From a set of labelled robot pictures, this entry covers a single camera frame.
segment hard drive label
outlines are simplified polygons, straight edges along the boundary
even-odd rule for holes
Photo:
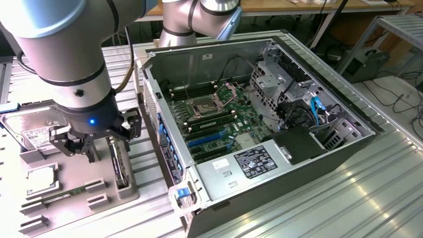
[[[51,126],[22,132],[39,151],[51,150],[55,148],[50,142],[48,128],[51,128]]]
[[[250,179],[278,168],[263,146],[236,154],[235,159],[246,177]]]

